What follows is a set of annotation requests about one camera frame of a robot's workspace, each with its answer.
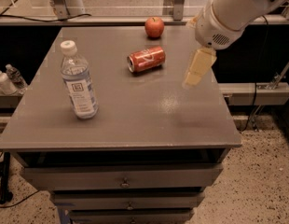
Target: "soda can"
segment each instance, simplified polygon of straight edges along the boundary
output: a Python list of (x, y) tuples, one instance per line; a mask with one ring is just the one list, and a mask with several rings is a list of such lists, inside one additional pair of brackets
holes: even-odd
[(128, 67), (131, 72), (141, 72), (165, 62), (165, 52), (162, 47), (153, 47), (133, 52), (127, 57)]

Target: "apple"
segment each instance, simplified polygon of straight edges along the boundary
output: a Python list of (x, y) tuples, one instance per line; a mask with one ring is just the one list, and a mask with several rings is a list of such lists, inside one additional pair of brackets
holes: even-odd
[(144, 28), (149, 37), (158, 38), (163, 33), (164, 22), (160, 17), (151, 17), (146, 20)]

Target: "cabinet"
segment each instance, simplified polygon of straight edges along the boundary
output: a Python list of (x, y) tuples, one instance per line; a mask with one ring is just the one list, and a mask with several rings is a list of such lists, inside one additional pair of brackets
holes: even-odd
[[(90, 62), (100, 106), (94, 119), (79, 120), (70, 107), (59, 71), (64, 39)], [(127, 55), (154, 46), (163, 47), (166, 63), (132, 74)], [(182, 26), (167, 26), (158, 40), (136, 26), (62, 28), (0, 150), (78, 223), (184, 223), (223, 158), (241, 146), (212, 71), (196, 88), (182, 88), (197, 47)]]

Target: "speckled floor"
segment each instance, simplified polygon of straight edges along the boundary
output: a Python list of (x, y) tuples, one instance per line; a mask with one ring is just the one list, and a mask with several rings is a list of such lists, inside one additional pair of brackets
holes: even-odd
[[(234, 116), (243, 127), (246, 117)], [(242, 147), (232, 149), (223, 161), (224, 170), (211, 187), (195, 215), (186, 224), (289, 224), (289, 142), (270, 114), (258, 118), (260, 132), (241, 134)], [(12, 205), (35, 192), (19, 175), (21, 166), (12, 159), (9, 188)], [(0, 224), (58, 224), (55, 206), (47, 192), (25, 202), (0, 209)]]

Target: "plastic bottle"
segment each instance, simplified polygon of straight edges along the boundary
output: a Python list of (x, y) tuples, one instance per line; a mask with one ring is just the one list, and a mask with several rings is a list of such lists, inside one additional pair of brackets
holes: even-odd
[(77, 53), (74, 41), (63, 41), (61, 49), (64, 55), (61, 74), (72, 107), (78, 118), (90, 119), (97, 113), (98, 101), (89, 76), (89, 63)]
[(4, 94), (13, 94), (17, 92), (17, 88), (14, 86), (12, 81), (8, 78), (6, 73), (0, 70), (0, 89)]
[(19, 89), (20, 94), (24, 94), (27, 90), (27, 83), (25, 79), (22, 77), (21, 72), (13, 67), (11, 64), (6, 65), (6, 73), (9, 79), (13, 82), (13, 84)]

